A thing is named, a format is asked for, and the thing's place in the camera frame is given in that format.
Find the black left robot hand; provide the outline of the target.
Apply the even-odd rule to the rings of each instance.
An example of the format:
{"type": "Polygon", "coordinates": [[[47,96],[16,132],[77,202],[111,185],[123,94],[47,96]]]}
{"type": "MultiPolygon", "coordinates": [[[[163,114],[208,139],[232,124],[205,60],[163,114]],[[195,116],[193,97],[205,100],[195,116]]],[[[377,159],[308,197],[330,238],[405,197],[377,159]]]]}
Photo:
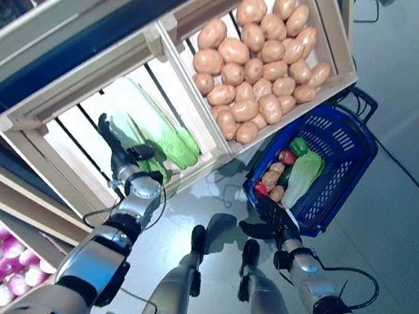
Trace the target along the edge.
{"type": "Polygon", "coordinates": [[[102,113],[98,118],[98,133],[111,150],[112,178],[118,181],[124,182],[130,175],[140,173],[139,162],[149,160],[155,155],[154,147],[145,143],[124,148],[120,139],[111,130],[111,123],[106,113],[102,113]]]}

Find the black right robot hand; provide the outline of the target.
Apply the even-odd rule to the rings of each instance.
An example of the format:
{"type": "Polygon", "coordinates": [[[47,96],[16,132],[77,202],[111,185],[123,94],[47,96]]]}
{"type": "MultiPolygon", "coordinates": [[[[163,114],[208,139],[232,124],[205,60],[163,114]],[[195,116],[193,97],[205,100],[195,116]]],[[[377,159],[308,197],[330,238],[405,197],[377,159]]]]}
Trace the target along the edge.
{"type": "Polygon", "coordinates": [[[301,242],[298,224],[294,222],[286,209],[281,208],[267,195],[260,194],[257,201],[256,209],[261,223],[240,221],[240,229],[245,235],[251,238],[273,240],[278,246],[292,239],[301,242]]]}

